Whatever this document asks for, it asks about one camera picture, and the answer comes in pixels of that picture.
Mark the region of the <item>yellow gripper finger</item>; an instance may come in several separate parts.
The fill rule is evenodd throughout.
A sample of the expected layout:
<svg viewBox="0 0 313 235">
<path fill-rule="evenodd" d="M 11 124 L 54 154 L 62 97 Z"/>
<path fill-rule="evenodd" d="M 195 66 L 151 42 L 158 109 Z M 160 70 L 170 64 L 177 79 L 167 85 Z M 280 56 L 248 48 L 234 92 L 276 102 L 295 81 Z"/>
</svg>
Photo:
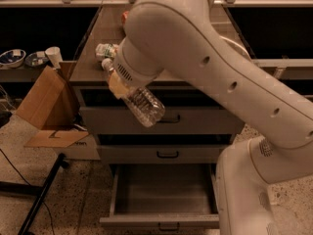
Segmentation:
<svg viewBox="0 0 313 235">
<path fill-rule="evenodd" d="M 116 71 L 109 77 L 109 89 L 117 99 L 126 98 L 134 91 L 133 87 L 122 81 Z"/>
</svg>

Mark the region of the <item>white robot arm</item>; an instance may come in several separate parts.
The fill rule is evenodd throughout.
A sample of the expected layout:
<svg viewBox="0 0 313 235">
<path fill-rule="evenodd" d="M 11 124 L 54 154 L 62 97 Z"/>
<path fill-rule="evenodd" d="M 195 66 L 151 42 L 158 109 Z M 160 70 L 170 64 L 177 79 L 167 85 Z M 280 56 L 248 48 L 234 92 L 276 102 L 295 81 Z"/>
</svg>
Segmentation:
<svg viewBox="0 0 313 235">
<path fill-rule="evenodd" d="M 258 130 L 216 166 L 221 235 L 279 235 L 267 188 L 313 173 L 313 105 L 230 47 L 210 21 L 214 0 L 137 0 L 109 87 L 116 97 L 162 71 Z"/>
</svg>

